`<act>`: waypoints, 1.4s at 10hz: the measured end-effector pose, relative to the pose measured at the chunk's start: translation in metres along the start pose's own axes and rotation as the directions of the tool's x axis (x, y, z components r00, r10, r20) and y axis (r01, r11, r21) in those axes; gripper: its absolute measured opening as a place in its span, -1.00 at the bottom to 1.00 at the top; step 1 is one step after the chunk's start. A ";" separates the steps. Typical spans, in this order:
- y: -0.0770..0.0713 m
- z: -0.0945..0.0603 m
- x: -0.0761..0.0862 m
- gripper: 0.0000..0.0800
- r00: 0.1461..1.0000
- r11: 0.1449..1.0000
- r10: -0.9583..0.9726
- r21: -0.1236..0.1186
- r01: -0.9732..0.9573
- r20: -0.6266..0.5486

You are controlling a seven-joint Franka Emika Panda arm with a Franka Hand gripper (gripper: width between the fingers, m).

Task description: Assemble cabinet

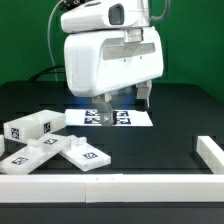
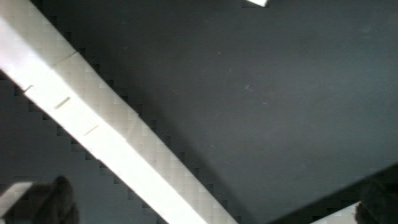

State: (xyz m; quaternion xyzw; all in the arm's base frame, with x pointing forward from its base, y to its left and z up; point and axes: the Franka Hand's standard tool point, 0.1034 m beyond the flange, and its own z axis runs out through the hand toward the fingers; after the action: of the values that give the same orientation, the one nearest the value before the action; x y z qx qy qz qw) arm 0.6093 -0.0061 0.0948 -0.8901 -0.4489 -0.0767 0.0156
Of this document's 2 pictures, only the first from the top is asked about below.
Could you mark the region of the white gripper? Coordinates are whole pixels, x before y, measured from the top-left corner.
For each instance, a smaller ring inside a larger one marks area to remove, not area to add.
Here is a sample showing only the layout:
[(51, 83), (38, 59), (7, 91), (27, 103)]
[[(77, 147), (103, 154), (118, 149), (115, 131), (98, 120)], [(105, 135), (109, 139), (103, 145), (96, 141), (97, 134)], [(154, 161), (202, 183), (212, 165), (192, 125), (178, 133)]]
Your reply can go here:
[(93, 97), (102, 126), (114, 123), (107, 92), (137, 84), (136, 109), (149, 108), (151, 79), (163, 73), (163, 54), (154, 27), (143, 28), (140, 35), (142, 41), (126, 42), (123, 30), (107, 30), (72, 34), (65, 41), (68, 87), (75, 96)]

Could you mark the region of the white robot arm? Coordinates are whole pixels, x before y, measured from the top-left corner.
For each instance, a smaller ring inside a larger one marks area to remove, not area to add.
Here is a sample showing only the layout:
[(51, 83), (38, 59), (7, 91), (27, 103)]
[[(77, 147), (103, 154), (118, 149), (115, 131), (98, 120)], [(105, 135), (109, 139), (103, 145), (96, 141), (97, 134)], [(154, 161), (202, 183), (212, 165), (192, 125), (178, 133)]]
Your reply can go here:
[(136, 86), (137, 108), (149, 108), (152, 80), (164, 68), (160, 36), (150, 23), (165, 19), (170, 5), (165, 0), (163, 13), (151, 16), (148, 0), (91, 0), (61, 16), (68, 87), (92, 99), (103, 126), (117, 123), (110, 105), (117, 90)]

